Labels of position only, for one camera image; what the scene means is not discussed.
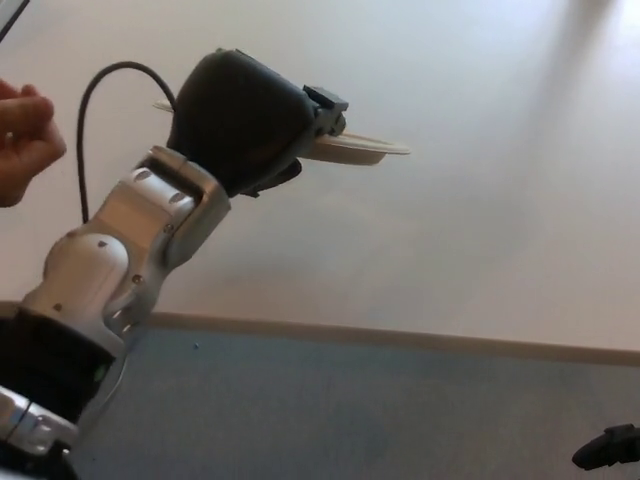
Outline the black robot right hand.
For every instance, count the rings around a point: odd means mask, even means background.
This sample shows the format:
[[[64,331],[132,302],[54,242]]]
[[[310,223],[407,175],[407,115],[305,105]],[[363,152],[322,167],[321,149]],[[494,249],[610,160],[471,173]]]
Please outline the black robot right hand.
[[[633,424],[606,428],[572,456],[572,462],[585,471],[638,461],[639,428]]]

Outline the person's bare hand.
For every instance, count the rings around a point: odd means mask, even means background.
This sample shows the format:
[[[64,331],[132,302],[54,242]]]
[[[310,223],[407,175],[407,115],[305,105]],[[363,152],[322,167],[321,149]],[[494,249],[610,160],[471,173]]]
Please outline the person's bare hand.
[[[32,180],[66,151],[53,102],[30,85],[1,82],[1,206],[23,199]]]

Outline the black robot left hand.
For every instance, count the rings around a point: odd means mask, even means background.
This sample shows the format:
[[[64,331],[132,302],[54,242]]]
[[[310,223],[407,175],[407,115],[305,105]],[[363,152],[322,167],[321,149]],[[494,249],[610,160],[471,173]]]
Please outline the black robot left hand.
[[[208,171],[229,197],[256,198],[296,178],[317,138],[342,134],[348,106],[239,50],[219,49],[177,94],[167,146]]]

